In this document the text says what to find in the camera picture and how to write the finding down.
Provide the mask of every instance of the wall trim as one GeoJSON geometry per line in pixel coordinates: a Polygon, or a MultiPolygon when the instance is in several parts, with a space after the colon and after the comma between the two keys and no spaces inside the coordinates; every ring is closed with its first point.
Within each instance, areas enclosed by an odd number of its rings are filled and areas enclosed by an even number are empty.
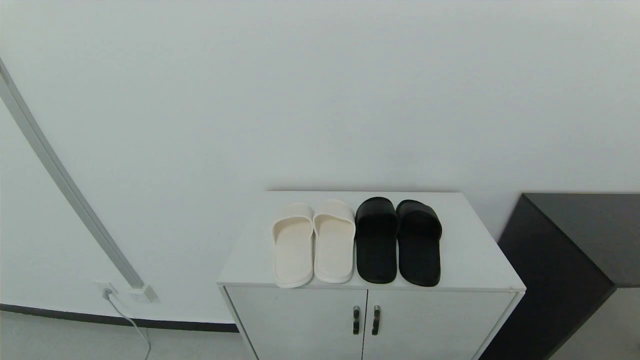
{"type": "MultiPolygon", "coordinates": [[[[71,313],[68,311],[39,309],[37,307],[0,304],[0,311],[7,311],[9,313],[19,313],[19,314],[25,314],[25,315],[42,316],[45,318],[54,318],[54,319],[61,319],[61,320],[105,323],[108,325],[131,326],[131,324],[127,320],[120,317],[71,313]]],[[[239,332],[237,326],[234,323],[178,322],[178,321],[169,321],[169,320],[147,320],[147,319],[132,319],[132,320],[135,321],[136,324],[140,327],[149,327],[152,329],[239,332]]]]}

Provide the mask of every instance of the floor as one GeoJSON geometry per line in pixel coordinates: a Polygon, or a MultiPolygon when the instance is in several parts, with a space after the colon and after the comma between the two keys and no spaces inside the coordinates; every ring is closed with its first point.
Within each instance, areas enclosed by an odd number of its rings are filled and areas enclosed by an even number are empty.
{"type": "MultiPolygon", "coordinates": [[[[248,359],[239,334],[148,331],[149,360],[248,359]]],[[[0,312],[2,360],[143,360],[147,346],[132,328],[0,312]]]]}

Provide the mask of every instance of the black slipper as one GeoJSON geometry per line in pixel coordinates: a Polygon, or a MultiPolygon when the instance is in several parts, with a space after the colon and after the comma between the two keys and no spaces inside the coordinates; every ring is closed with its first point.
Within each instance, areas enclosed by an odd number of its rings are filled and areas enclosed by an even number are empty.
{"type": "Polygon", "coordinates": [[[436,286],[440,281],[442,225],[431,207],[404,200],[396,209],[399,219],[400,274],[410,283],[436,286]]]}
{"type": "Polygon", "coordinates": [[[356,212],[356,263],[360,277],[376,284],[396,278],[397,215],[384,197],[372,197],[356,212]]]}

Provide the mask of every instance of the slide sandal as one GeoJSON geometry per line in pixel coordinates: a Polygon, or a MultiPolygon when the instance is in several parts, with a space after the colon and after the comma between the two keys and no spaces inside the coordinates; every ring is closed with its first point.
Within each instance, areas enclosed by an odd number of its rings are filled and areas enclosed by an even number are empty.
{"type": "Polygon", "coordinates": [[[353,210],[340,200],[330,199],[316,208],[316,277],[324,282],[347,282],[353,274],[353,238],[356,225],[353,210]]]}
{"type": "Polygon", "coordinates": [[[415,200],[398,204],[397,214],[400,274],[412,284],[436,286],[440,281],[442,235],[438,215],[431,207],[415,200]]]}
{"type": "Polygon", "coordinates": [[[396,278],[397,216],[384,197],[372,197],[356,212],[356,263],[366,281],[386,284],[396,278]]]}
{"type": "Polygon", "coordinates": [[[296,288],[311,280],[314,211],[306,204],[289,204],[273,224],[274,276],[281,288],[296,288]]]}

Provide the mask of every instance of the white cabinet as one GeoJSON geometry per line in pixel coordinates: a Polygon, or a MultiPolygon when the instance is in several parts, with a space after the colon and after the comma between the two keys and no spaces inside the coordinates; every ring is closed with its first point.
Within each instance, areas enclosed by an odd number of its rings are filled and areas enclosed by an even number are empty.
{"type": "Polygon", "coordinates": [[[460,193],[266,192],[250,208],[255,213],[248,215],[218,286],[254,359],[475,360],[525,291],[460,193]],[[355,211],[373,196],[394,205],[418,200],[438,213],[443,233],[437,286],[410,284],[399,272],[390,284],[371,284],[354,270],[344,284],[313,278],[300,288],[276,287],[270,226],[280,207],[314,207],[335,198],[355,211]]]}

